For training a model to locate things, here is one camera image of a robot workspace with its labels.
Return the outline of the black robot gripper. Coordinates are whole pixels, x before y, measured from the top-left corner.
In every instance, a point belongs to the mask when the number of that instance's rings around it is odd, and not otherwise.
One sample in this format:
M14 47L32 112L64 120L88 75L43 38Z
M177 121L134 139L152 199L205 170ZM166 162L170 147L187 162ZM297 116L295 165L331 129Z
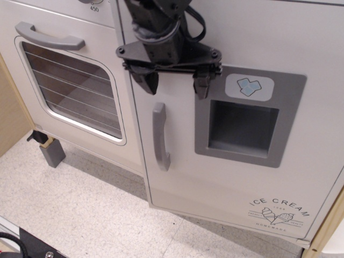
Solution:
M158 70L192 73L205 67L214 74L221 73L221 53L200 43L206 26L196 37L190 35L186 25L168 25L161 32L134 25L133 32L137 41L118 47L116 54L137 84L151 95L157 92ZM196 71L193 75L193 88L200 100L208 96L210 72Z

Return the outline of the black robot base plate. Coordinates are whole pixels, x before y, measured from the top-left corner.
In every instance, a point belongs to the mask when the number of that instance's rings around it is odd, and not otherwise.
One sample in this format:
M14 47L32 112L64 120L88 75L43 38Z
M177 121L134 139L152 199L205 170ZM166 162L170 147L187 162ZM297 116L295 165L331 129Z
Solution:
M64 254L48 245L28 231L19 228L20 240L24 243L29 257L53 257L53 258L66 258Z

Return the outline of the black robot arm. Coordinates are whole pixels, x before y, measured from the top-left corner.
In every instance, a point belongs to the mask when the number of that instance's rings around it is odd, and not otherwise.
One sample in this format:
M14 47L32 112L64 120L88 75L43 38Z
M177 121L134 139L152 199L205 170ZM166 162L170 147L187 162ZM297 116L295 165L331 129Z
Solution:
M203 17L190 1L126 1L136 42L116 50L123 66L145 92L157 92L160 71L192 73L199 99L221 73L221 52L200 43L206 35Z

